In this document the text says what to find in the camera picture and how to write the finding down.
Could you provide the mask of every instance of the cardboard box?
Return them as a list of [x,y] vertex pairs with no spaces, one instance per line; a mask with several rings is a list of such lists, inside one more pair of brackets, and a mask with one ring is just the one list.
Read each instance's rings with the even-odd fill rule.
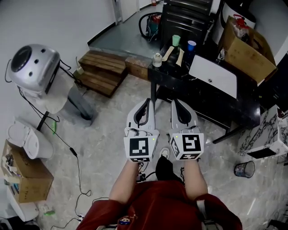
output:
[[[3,156],[6,156],[7,153],[13,156],[13,167],[17,169],[16,174],[11,173],[5,167]],[[4,178],[10,182],[9,188],[12,194],[19,203],[47,199],[54,178],[40,159],[28,158],[23,148],[13,146],[6,141],[1,169]]]
[[248,45],[236,36],[231,25],[232,21],[235,19],[229,17],[219,42],[220,50],[224,48],[226,51],[225,61],[249,75],[257,83],[268,76],[271,77],[277,67],[265,38],[249,28],[250,41],[248,43],[253,47]]

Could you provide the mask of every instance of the green cup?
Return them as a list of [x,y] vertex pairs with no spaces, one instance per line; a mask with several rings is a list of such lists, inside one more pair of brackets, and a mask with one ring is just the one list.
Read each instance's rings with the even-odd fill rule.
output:
[[179,45],[179,42],[180,42],[180,36],[179,35],[173,35],[172,36],[172,44],[173,46],[178,46]]

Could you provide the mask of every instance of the white box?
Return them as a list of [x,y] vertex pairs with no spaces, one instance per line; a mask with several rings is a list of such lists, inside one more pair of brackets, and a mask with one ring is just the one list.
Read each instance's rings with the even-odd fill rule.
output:
[[204,152],[204,134],[174,133],[170,145],[176,160],[196,160]]
[[260,125],[241,132],[237,153],[249,160],[262,160],[288,153],[288,118],[278,117],[277,106],[272,106],[260,118]]
[[126,157],[132,162],[152,161],[158,136],[125,137],[124,145]]

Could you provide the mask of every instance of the wooden pallet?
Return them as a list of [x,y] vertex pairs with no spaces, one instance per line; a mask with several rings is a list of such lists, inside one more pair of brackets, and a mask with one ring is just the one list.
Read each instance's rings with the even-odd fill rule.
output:
[[120,56],[88,51],[80,60],[84,74],[79,76],[84,86],[111,97],[128,74],[125,58]]

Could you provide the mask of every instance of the black table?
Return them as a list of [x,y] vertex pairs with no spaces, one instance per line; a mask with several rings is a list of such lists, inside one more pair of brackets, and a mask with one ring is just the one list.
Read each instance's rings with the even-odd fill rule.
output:
[[[160,51],[164,56],[171,46],[169,41]],[[171,102],[178,98],[195,110],[198,116],[209,120],[226,130],[226,134],[213,141],[214,144],[229,138],[244,128],[253,128],[260,124],[260,104],[257,94],[257,83],[248,75],[239,71],[225,61],[219,63],[237,76],[237,99],[222,92],[216,87],[189,75],[189,69],[194,58],[194,53],[186,49],[181,67],[176,65],[179,55],[178,49],[169,56],[161,67],[148,67],[148,79],[151,81],[151,99],[157,98]],[[208,58],[209,50],[201,51],[201,56]],[[238,127],[230,131],[231,122]]]

